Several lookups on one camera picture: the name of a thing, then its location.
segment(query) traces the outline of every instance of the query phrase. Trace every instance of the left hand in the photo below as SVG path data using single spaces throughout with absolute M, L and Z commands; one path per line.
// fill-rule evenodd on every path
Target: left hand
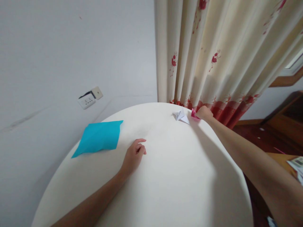
M 136 139 L 132 145 L 130 145 L 120 169 L 121 173 L 130 176 L 139 167 L 142 156 L 146 154 L 145 146 L 140 143 L 145 141 L 145 139 Z

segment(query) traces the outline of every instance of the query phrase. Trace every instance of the curtain fold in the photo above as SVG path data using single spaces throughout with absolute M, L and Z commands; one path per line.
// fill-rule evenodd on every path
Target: curtain fold
M 159 101 L 229 128 L 302 48 L 299 0 L 163 0 L 157 14 Z

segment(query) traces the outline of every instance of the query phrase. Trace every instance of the forearm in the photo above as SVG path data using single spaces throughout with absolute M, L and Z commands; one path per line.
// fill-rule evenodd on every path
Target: forearm
M 302 221 L 303 187 L 260 148 L 213 117 L 205 121 L 263 196 L 278 224 L 294 224 L 295 219 Z M 283 212 L 289 212 L 288 217 L 281 215 Z
M 90 227 L 94 226 L 107 205 L 124 185 L 128 175 L 119 172 L 98 191 L 80 203 L 67 215 L 56 222 L 53 227 L 72 226 Z

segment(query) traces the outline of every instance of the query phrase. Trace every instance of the electrical socket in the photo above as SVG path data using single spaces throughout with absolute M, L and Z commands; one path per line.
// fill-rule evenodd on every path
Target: electrical socket
M 96 100 L 92 94 L 88 94 L 78 99 L 78 103 L 83 109 L 89 108 L 95 102 Z

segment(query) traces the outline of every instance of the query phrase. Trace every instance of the pink paper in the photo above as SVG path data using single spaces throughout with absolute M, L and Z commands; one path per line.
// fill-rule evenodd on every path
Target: pink paper
M 194 109 L 192 109 L 192 114 L 191 114 L 191 116 L 192 116 L 193 118 L 200 119 L 200 118 L 198 118 L 198 117 L 196 116 L 196 111 L 195 111 Z

